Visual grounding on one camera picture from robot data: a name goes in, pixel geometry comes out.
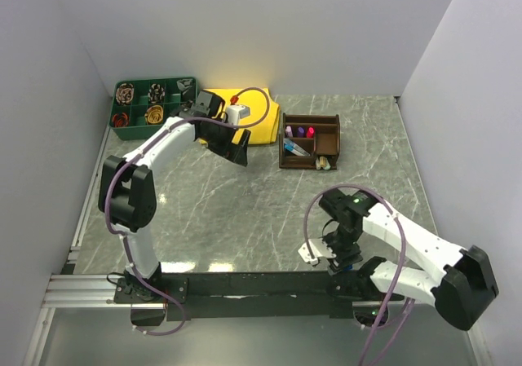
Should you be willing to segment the blue capped marker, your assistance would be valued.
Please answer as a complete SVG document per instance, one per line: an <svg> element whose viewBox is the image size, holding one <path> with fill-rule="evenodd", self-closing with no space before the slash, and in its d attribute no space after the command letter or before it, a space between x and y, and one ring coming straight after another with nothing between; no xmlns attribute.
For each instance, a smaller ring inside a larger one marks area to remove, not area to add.
<svg viewBox="0 0 522 366"><path fill-rule="evenodd" d="M296 150L294 147L291 147L289 145L285 145L284 146L284 149L287 151L287 152L290 152L292 154L294 154L295 156L297 157L307 157L307 154L303 154L302 152Z"/></svg>

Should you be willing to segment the clear blue ballpoint pen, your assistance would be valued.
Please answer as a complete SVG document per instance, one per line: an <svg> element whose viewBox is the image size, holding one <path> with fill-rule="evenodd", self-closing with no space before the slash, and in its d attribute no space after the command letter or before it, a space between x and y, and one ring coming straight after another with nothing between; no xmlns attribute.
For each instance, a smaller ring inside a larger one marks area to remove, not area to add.
<svg viewBox="0 0 522 366"><path fill-rule="evenodd" d="M302 152L303 154L307 154L308 157L311 156L311 154L308 151L306 151L304 148L299 146L297 143L295 143L291 139L284 138L283 139L283 146L285 146L285 145L289 145L291 147L294 147L296 150Z"/></svg>

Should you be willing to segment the lilac highlighter marker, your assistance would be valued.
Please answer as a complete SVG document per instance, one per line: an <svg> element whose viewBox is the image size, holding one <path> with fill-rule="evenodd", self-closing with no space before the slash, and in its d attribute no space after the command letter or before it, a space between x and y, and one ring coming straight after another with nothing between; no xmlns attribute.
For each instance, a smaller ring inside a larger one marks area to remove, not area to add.
<svg viewBox="0 0 522 366"><path fill-rule="evenodd" d="M285 128L285 136L287 138L293 138L294 137L294 134L293 134L293 130L292 130L292 127L291 126L287 126Z"/></svg>

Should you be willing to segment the pink highlighter marker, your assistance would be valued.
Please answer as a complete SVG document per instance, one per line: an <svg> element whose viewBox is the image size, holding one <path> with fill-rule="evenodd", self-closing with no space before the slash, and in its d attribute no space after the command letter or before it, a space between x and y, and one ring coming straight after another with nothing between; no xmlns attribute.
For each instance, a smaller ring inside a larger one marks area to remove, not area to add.
<svg viewBox="0 0 522 366"><path fill-rule="evenodd" d="M307 128L306 137L308 139L313 139L315 137L315 134L316 134L316 131L315 131L314 127L310 126Z"/></svg>

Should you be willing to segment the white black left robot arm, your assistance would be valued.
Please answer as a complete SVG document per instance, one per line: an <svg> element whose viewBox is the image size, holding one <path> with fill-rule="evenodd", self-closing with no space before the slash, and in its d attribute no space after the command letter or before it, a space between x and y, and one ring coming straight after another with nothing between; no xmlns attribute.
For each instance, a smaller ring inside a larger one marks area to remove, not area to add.
<svg viewBox="0 0 522 366"><path fill-rule="evenodd" d="M99 209L126 255L122 287L144 302L154 302L165 293L150 230L157 210L154 175L198 139L205 140L214 154L245 166L250 131L242 122L250 109L238 100L233 96L226 105L222 97L203 90L195 101L174 110L135 150L123 157L110 156L103 163Z"/></svg>

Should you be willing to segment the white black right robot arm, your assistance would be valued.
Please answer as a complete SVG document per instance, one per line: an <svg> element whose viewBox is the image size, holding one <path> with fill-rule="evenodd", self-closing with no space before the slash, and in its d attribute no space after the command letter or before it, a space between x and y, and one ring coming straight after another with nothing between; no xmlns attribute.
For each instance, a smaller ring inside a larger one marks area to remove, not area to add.
<svg viewBox="0 0 522 366"><path fill-rule="evenodd" d="M481 248L448 242L361 190L346 195L335 188L320 198L319 206L338 226L303 244L305 262L316 265L324 259L330 274L336 275L361 261L357 241L366 233L416 265L398 267L385 258L371 258L357 272L362 297L375 299L393 284L396 294L435 307L462 331L469 330L497 297L493 268Z"/></svg>

